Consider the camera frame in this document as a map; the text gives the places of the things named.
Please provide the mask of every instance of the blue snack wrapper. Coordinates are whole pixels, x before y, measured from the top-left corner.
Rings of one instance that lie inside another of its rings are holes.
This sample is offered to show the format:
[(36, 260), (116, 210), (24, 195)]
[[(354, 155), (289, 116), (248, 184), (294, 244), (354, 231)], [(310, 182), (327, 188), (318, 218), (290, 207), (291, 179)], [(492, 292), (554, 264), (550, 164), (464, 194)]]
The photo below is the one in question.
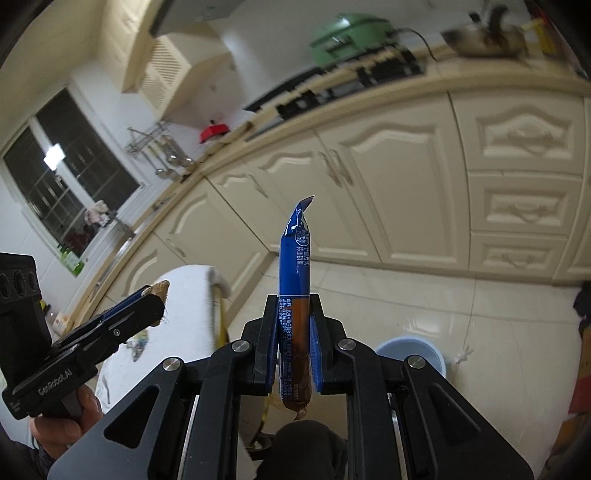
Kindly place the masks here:
[(306, 414), (312, 395), (310, 381), (310, 231), (304, 210), (313, 197), (295, 207), (279, 249), (279, 373), (283, 404)]

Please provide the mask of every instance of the green bottle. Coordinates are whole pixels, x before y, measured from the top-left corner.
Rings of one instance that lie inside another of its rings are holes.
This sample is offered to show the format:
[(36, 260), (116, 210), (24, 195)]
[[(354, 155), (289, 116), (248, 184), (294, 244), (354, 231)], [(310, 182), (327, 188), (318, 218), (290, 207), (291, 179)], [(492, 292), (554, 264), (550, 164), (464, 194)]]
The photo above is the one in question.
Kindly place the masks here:
[(80, 275), (82, 269), (84, 268), (84, 262), (78, 258), (70, 247), (66, 245), (60, 246), (60, 253), (61, 253), (61, 263), (63, 263), (68, 270), (70, 270), (75, 277)]

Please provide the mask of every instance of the cabinet handle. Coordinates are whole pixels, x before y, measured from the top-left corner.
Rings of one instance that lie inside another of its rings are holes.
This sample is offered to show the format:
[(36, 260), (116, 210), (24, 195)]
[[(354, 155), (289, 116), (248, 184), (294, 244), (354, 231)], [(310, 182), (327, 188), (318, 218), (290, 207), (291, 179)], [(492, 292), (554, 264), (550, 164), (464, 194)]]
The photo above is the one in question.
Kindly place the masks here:
[(318, 155), (320, 155), (322, 157), (322, 159), (324, 160), (324, 163), (326, 163), (326, 173), (328, 174), (328, 176), (337, 185), (337, 187), (342, 186), (342, 184), (340, 182), (340, 178), (337, 175), (337, 173), (335, 172), (335, 169), (333, 168), (332, 163), (330, 162), (330, 160), (328, 159), (326, 154), (324, 154), (324, 152), (318, 152)]
[(260, 193), (261, 195), (263, 195), (263, 197), (269, 198), (269, 196), (267, 195), (265, 190), (263, 190), (262, 187), (259, 185), (259, 183), (256, 181), (256, 178), (254, 177), (254, 175), (252, 173), (249, 173), (248, 177), (252, 180), (257, 192)]
[(344, 164), (343, 160), (341, 159), (339, 152), (337, 152), (334, 148), (330, 148), (329, 152), (330, 152), (330, 155), (338, 163), (339, 168), (340, 168), (340, 174), (345, 179), (345, 182), (347, 182), (349, 185), (353, 186), (353, 177), (349, 173), (349, 170), (347, 170), (347, 167), (345, 167), (345, 164)]
[(533, 255), (528, 255), (526, 260), (515, 261), (515, 260), (511, 259), (509, 257), (509, 255), (503, 254), (503, 260), (506, 261), (512, 267), (519, 268), (520, 270), (523, 270), (524, 268), (529, 267), (533, 263), (535, 258)]
[(510, 130), (507, 137), (522, 142), (549, 142), (554, 139), (550, 132), (543, 132), (540, 135), (528, 135), (523, 130)]
[(528, 135), (523, 130), (511, 130), (507, 133), (507, 138), (532, 155), (540, 155), (546, 152), (554, 143), (554, 137), (550, 132), (543, 132), (540, 135)]
[(170, 238), (166, 239), (166, 243), (168, 243), (173, 248), (173, 250), (175, 250), (181, 257), (187, 258), (187, 255), (185, 254), (185, 252), (182, 249), (180, 249), (179, 247), (177, 247)]
[[(526, 223), (536, 223), (544, 213), (548, 212), (546, 205), (534, 205), (532, 209), (519, 208), (518, 205), (510, 205), (509, 213), (521, 218)], [(527, 218), (526, 215), (534, 215), (535, 218)]]

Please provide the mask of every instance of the silver screw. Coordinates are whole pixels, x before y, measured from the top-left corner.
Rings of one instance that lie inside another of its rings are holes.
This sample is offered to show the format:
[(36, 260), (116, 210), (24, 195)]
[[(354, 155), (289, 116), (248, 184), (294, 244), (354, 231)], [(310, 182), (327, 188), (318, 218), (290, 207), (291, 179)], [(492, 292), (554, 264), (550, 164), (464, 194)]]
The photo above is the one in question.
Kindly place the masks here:
[(164, 368), (167, 372), (174, 372), (181, 366), (181, 361), (176, 357), (167, 358), (164, 362), (162, 362), (162, 368)]
[(235, 352), (246, 352), (251, 347), (251, 344), (246, 340), (236, 340), (232, 344), (232, 350)]
[(420, 355), (411, 355), (407, 361), (408, 366), (412, 368), (423, 368), (426, 364), (425, 359)]
[(339, 346), (339, 348), (341, 350), (353, 350), (353, 348), (355, 348), (357, 346), (357, 343), (355, 343), (355, 340), (353, 340), (352, 338), (341, 338), (341, 340), (339, 340), (339, 343), (337, 343), (337, 345)]

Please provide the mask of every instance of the white floor tile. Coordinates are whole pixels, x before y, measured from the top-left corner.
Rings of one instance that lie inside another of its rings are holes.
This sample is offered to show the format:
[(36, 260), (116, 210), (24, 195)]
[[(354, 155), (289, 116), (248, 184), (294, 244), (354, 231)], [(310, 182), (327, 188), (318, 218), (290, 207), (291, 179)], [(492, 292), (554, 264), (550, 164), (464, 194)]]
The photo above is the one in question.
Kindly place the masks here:
[(456, 388), (537, 476), (564, 420), (580, 354), (576, 325), (473, 316)]
[(348, 336), (377, 348), (400, 335), (418, 335), (432, 341), (443, 354), (448, 370), (463, 352), (470, 317), (353, 297), (321, 289), (324, 314), (343, 323)]
[(476, 280), (473, 315), (538, 322), (578, 323), (575, 287)]
[(263, 276), (228, 327), (230, 340), (237, 340), (247, 322), (262, 317), (268, 295), (277, 295), (277, 279)]
[[(330, 267), (329, 263), (325, 262), (310, 262), (310, 288), (314, 291), (314, 288), (320, 287), (320, 284), (324, 280), (326, 273)], [(267, 277), (279, 278), (279, 260), (276, 258), (267, 271), (264, 273)]]
[(331, 264), (321, 288), (414, 307), (470, 314), (474, 279)]

